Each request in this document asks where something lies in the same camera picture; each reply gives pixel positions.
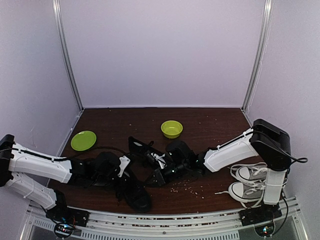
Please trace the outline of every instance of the wire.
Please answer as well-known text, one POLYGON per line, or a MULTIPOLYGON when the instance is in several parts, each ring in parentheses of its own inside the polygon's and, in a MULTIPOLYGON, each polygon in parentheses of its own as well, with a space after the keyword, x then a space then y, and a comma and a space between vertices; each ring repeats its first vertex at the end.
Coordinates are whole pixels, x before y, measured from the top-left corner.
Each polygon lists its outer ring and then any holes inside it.
POLYGON ((18 150, 18 149, 16 149, 16 148, 1 149, 1 150, 0 150, 0 153, 1 153, 1 152, 4 152, 4 151, 8 151, 8 150, 18 150))
POLYGON ((70 157, 64 157, 64 158, 61 158, 61 159, 55 159, 54 161, 55 162, 63 162, 63 161, 67 161, 67 160, 71 160, 71 159, 75 159, 76 157, 79 157, 83 154, 86 154, 90 151, 93 151, 93 150, 98 150, 98 149, 108 149, 108 150, 114 150, 114 151, 117 151, 119 153, 122 153, 123 155, 127 155, 127 153, 125 151, 123 151, 122 149, 120 148, 117 148, 117 147, 113 147, 113 146, 96 146, 96 147, 92 147, 86 151, 82 151, 82 152, 79 152, 73 156, 70 156, 70 157))
POLYGON ((280 229, 285 225, 285 222, 286 222, 286 220, 287 220, 287 218, 288 218, 289 206, 288 206, 288 203, 287 203, 286 198, 285 198, 284 196, 282 196, 282 199, 283 199, 283 201, 284 201, 284 203, 285 203, 285 205, 286 205, 285 217, 284 217, 284 220, 283 220, 282 224, 280 225, 280 227, 279 227, 274 233, 272 233, 271 236, 277 234, 277 233, 280 231, 280 229))
POLYGON ((276 141, 273 140, 271 137, 269 137, 267 134, 265 134, 262 131, 254 131, 254 134, 261 134, 264 137, 266 137, 277 149, 279 149, 284 155, 286 155, 287 157, 291 158, 293 160, 293 163, 298 162, 301 164, 305 164, 308 162, 308 158, 307 157, 301 157, 301 158, 295 158, 294 156, 290 155, 289 153, 287 153, 286 151, 284 151, 280 146, 277 145, 276 141))

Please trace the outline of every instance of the white sneaker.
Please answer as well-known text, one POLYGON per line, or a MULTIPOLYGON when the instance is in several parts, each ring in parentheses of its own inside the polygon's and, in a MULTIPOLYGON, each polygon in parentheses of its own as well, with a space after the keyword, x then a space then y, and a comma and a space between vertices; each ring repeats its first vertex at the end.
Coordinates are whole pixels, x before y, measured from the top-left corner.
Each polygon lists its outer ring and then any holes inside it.
POLYGON ((217 192, 215 194, 230 194, 233 199, 240 202, 245 208, 247 208, 246 203, 256 202, 251 206, 251 208, 254 208, 262 201, 265 188, 266 185, 264 182, 252 183, 250 185, 242 182, 234 182, 229 186, 228 191, 217 192))
POLYGON ((267 178, 267 164, 235 164, 230 168, 230 174, 244 184, 264 182, 267 178))

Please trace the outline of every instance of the white wall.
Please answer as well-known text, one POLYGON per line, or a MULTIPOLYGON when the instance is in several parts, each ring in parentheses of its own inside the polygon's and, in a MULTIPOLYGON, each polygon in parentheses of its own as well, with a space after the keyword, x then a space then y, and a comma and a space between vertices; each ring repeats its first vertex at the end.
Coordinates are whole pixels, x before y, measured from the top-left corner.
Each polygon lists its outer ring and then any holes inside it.
MULTIPOLYGON (((57 154, 78 109, 52 1, 0 1, 0 139, 57 154)), ((28 201, 0 188, 1 239, 18 239, 28 201)))
POLYGON ((296 196, 312 239, 320 223, 320 1, 276 0, 267 50, 249 108, 291 137, 292 154, 307 164, 291 167, 286 191, 296 196))
POLYGON ((240 107, 264 0, 64 0, 85 107, 240 107))

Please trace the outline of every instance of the wooden table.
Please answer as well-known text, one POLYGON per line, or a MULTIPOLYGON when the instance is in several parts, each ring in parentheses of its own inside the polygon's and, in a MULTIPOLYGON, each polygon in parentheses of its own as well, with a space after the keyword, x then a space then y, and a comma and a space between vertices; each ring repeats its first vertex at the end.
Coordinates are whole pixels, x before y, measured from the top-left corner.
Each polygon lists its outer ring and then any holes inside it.
MULTIPOLYGON (((237 108, 104 108, 86 109, 75 127, 71 138, 78 132, 95 132, 95 146, 114 146, 128 152, 128 137, 133 136, 145 143, 154 140, 153 147, 164 152, 172 140, 165 138, 160 130, 166 120, 177 120, 183 125, 179 137, 197 154, 207 147, 225 143, 247 130, 250 126, 240 109, 237 108)), ((76 152, 71 148, 69 139, 63 156, 76 152)), ((94 158, 101 150, 85 153, 81 159, 94 158)), ((262 162, 259 157, 241 163, 262 162)), ((140 180, 151 173, 139 162, 132 169, 140 180)), ((204 213, 241 208, 241 204, 228 194, 218 194, 228 190, 236 180, 231 177, 227 167, 199 179, 183 177, 166 186, 146 188, 152 198, 149 214, 186 214, 204 213)), ((99 187, 69 186, 52 180, 50 188, 62 191, 68 205, 97 211, 133 213, 124 200, 120 203, 112 189, 99 187)))

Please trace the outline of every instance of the plastic bowl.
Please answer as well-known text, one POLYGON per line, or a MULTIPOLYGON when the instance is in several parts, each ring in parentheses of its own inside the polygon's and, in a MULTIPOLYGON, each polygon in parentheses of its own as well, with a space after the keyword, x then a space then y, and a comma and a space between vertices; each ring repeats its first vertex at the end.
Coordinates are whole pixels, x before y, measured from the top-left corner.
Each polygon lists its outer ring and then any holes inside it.
POLYGON ((179 137, 183 129, 182 124, 174 120, 165 121, 161 125, 161 131, 168 139, 175 139, 179 137))

